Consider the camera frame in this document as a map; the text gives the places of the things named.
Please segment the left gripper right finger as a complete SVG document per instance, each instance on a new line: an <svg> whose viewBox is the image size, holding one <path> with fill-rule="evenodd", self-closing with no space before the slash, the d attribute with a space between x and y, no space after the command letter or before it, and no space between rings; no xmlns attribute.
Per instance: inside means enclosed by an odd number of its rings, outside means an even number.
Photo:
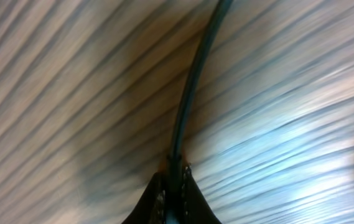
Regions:
<svg viewBox="0 0 354 224"><path fill-rule="evenodd" d="M221 224L201 193L190 166L182 169L181 197L184 223Z"/></svg>

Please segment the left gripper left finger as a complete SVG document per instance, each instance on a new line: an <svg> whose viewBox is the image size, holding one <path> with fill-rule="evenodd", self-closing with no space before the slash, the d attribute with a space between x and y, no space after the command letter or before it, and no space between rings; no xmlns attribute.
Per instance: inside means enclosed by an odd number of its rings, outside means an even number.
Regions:
<svg viewBox="0 0 354 224"><path fill-rule="evenodd" d="M132 212L122 224L165 223L165 187L163 175L156 172Z"/></svg>

